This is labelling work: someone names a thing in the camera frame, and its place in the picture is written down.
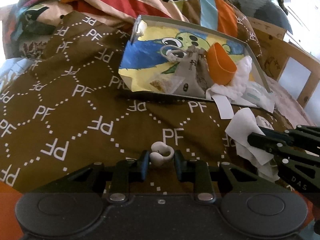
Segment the grey vacuum storage bag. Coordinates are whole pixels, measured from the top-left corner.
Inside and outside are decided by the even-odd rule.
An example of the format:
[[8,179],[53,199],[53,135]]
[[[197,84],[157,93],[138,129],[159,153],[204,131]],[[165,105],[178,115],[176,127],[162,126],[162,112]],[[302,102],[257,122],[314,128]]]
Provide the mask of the grey vacuum storage bag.
[[293,33],[289,19],[289,11],[283,0],[231,0],[246,16],[276,25]]

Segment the painted cardboard box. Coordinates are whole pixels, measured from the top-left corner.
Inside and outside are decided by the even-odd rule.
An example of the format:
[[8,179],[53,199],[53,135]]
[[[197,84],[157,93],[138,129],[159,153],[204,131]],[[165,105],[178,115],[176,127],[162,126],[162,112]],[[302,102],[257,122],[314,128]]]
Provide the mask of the painted cardboard box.
[[168,18],[138,16],[119,74],[134,92],[218,100],[268,112],[275,107],[247,43]]

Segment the white paper tissue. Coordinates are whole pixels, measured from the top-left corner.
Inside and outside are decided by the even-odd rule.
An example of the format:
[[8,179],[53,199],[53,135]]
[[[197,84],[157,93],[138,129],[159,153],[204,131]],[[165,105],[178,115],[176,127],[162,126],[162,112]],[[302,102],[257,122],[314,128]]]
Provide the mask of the white paper tissue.
[[258,176],[274,183],[280,179],[274,155],[265,149],[266,134],[258,126],[257,119],[248,107],[238,110],[225,129],[229,139],[235,143],[238,156],[257,169]]

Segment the white soft earbud holder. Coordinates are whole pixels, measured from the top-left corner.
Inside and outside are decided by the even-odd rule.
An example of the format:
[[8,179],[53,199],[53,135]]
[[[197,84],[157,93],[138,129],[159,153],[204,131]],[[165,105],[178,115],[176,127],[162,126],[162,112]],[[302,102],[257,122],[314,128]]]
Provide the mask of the white soft earbud holder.
[[155,166],[162,166],[171,161],[174,157],[175,151],[171,146],[157,141],[151,145],[151,153],[149,155],[150,162]]

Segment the white cloth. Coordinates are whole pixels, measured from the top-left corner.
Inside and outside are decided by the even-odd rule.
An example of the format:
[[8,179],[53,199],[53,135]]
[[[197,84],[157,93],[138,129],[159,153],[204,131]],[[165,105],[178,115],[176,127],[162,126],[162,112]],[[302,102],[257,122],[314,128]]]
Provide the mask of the white cloth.
[[223,95],[229,101],[241,98],[249,82],[249,74],[252,70],[252,58],[245,56],[236,63],[237,70],[234,77],[227,85],[213,84],[206,90],[206,99],[211,100],[214,94]]

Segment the wooden bed frame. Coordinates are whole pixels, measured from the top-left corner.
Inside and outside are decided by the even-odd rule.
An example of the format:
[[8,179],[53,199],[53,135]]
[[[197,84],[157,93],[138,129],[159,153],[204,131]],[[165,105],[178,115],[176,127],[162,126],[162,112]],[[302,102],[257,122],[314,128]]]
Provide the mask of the wooden bed frame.
[[294,43],[285,41],[285,29],[252,17],[248,20],[260,42],[263,52],[262,68],[269,77],[280,81],[289,61],[308,70],[305,78],[301,74],[293,74],[293,77],[302,83],[297,102],[305,108],[319,84],[319,60]]

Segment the beige linen drawstring pouch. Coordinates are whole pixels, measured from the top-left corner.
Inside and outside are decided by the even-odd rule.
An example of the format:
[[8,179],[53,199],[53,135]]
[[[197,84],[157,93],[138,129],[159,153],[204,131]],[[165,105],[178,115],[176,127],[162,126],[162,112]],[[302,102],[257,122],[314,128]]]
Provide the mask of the beige linen drawstring pouch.
[[174,64],[161,74],[175,74],[185,77],[174,95],[200,99],[206,97],[206,90],[213,85],[205,58],[206,50],[197,48],[195,45],[189,46],[186,50],[166,45],[160,49],[160,54]]

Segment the brown PF monkey duvet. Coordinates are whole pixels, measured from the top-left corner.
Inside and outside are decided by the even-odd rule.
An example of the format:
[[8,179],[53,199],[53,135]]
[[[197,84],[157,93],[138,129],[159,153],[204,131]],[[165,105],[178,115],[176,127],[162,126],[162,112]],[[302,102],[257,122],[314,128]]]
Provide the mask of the brown PF monkey duvet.
[[218,100],[134,92],[119,74],[138,16],[195,24],[261,49],[229,0],[20,0],[6,27],[27,70],[1,92],[1,197],[21,194],[95,162],[137,159],[161,141],[187,159],[225,161],[258,174],[225,129],[245,107],[259,124],[288,128],[276,111]]

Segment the clear snack packet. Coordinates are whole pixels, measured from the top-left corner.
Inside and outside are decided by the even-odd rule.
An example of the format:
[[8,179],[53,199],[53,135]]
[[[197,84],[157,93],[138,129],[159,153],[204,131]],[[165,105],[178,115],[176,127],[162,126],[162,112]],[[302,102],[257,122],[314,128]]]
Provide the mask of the clear snack packet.
[[174,94],[178,87],[185,80],[185,77],[175,74],[154,74],[148,81],[153,92]]

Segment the orange band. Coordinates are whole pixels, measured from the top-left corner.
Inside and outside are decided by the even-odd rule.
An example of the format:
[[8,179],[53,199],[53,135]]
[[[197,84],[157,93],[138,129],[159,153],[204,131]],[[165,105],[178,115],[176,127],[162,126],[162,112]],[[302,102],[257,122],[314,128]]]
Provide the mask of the orange band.
[[214,83],[228,85],[233,79],[237,66],[219,43],[214,43],[207,51],[206,60],[209,75]]

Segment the light blue blanket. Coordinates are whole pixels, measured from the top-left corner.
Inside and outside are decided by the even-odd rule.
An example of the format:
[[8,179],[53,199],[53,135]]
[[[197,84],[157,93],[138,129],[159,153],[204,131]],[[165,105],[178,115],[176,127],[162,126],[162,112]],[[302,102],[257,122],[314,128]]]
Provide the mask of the light blue blanket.
[[32,62],[26,58],[7,59],[1,66],[1,92],[23,74]]

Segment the white wet wipes packet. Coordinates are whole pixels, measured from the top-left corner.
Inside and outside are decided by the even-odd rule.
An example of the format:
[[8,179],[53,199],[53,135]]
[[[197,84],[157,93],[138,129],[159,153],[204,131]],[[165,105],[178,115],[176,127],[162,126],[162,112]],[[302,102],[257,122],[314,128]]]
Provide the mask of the white wet wipes packet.
[[242,98],[263,108],[269,113],[274,112],[275,101],[273,94],[269,93],[263,86],[254,81],[248,82]]

